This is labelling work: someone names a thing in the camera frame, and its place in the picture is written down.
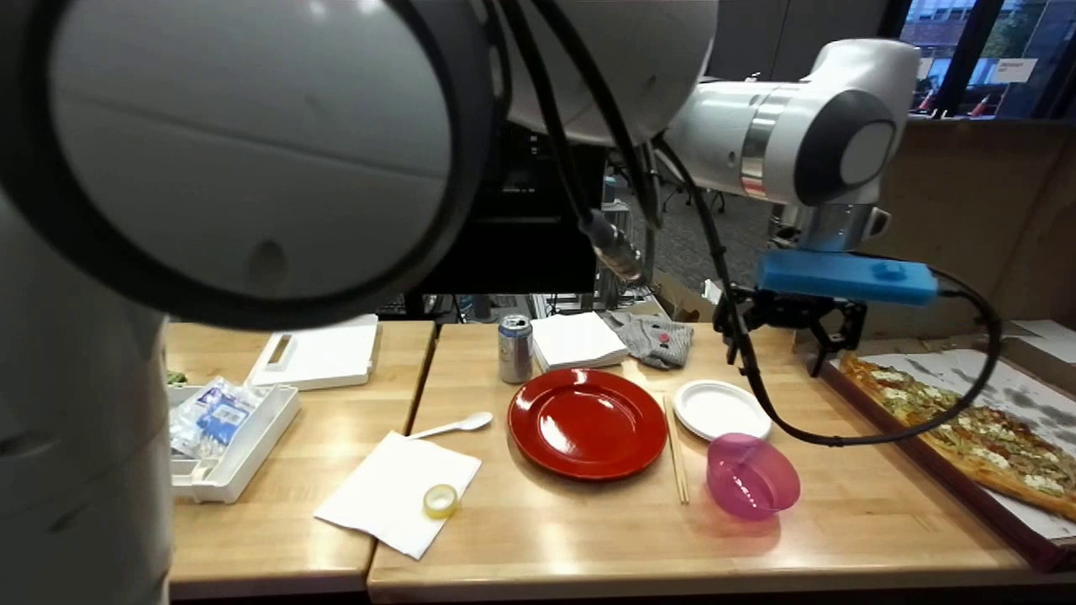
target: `plate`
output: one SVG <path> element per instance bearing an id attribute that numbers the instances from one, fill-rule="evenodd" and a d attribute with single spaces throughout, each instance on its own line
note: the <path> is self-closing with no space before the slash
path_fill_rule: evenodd
<path id="1" fill-rule="evenodd" d="M 663 405 L 635 383 L 598 369 L 555 369 L 509 401 L 509 444 L 536 466 L 576 480 L 619 480 L 664 448 Z"/>
<path id="2" fill-rule="evenodd" d="M 754 394 L 719 378 L 696 378 L 680 386 L 673 395 L 673 414 L 698 439 L 716 439 L 727 432 L 745 432 L 764 439 L 774 425 L 774 421 L 754 401 Z"/>

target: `wooden countertop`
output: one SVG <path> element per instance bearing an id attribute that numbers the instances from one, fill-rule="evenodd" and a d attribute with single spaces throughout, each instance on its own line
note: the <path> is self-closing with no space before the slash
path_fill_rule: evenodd
<path id="1" fill-rule="evenodd" d="M 867 429 L 824 378 L 810 378 L 785 332 L 761 332 L 764 375 L 785 421 Z M 690 365 L 620 375 L 670 401 L 687 378 L 730 378 L 719 334 L 696 327 Z M 484 432 L 441 435 L 484 460 L 458 516 L 424 561 L 376 548 L 372 600 L 480 600 L 545 594 L 716 594 L 791 587 L 1000 583 L 1034 576 L 967 506 L 898 448 L 810 448 L 780 429 L 804 497 L 774 523 L 739 523 L 701 495 L 701 444 L 673 425 L 687 504 L 670 454 L 619 485 L 572 485 L 535 469 L 506 444 L 509 386 L 498 383 L 489 327 L 442 327 L 414 429 L 495 410 Z"/>
<path id="2" fill-rule="evenodd" d="M 402 429 L 420 394 L 432 323 L 379 323 L 372 378 L 301 394 L 299 416 L 235 504 L 173 504 L 173 594 L 358 592 L 367 534 L 312 516 L 387 429 Z M 171 323 L 169 369 L 192 383 L 242 383 L 266 334 Z"/>

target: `tray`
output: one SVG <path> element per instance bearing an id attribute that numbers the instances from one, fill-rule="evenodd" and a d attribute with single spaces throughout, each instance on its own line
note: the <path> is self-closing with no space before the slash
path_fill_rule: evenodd
<path id="1" fill-rule="evenodd" d="M 268 451 L 283 435 L 283 429 L 299 414 L 296 386 L 257 386 L 266 401 L 245 421 L 242 432 L 231 439 L 228 454 L 203 472 L 192 478 L 189 466 L 171 464 L 171 495 L 173 500 L 219 500 L 231 504 L 242 497 L 245 485 L 266 464 Z M 199 394 L 199 386 L 169 386 L 169 405 L 179 405 Z"/>
<path id="2" fill-rule="evenodd" d="M 863 360 L 898 365 L 930 386 L 943 391 L 967 391 L 967 375 L 982 365 L 977 348 L 943 348 L 943 351 L 867 351 Z M 824 369 L 824 375 L 882 429 L 898 429 L 902 422 L 874 403 L 863 391 L 857 391 L 836 361 Z M 1016 416 L 1037 422 L 1037 414 L 1054 414 L 1054 405 L 1068 405 L 1067 414 L 1076 416 L 1076 401 L 1044 386 L 1043 378 L 1016 369 L 1012 361 L 997 361 L 988 391 L 982 394 L 986 405 L 997 410 L 1018 410 Z M 938 457 L 929 444 L 920 439 L 905 439 L 902 444 L 929 472 L 933 472 L 954 497 L 960 497 L 977 516 L 986 516 L 1032 568 L 1037 570 L 1068 570 L 1076 568 L 1076 523 L 1061 519 L 1054 513 L 1026 506 L 1018 500 L 997 497 L 963 478 L 959 466 L 951 466 L 943 457 Z"/>

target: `metal canister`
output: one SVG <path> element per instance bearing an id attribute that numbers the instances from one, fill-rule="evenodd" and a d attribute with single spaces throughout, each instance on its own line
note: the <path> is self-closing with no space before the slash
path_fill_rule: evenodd
<path id="1" fill-rule="evenodd" d="M 532 378 L 532 319 L 502 314 L 498 323 L 502 378 L 517 386 Z"/>

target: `transparent pink cup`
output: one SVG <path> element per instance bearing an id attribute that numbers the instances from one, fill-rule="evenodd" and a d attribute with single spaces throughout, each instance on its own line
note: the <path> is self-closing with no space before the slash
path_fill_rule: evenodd
<path id="1" fill-rule="evenodd" d="M 704 491 L 733 516 L 768 519 L 800 500 L 800 478 L 767 439 L 727 432 L 709 439 Z"/>

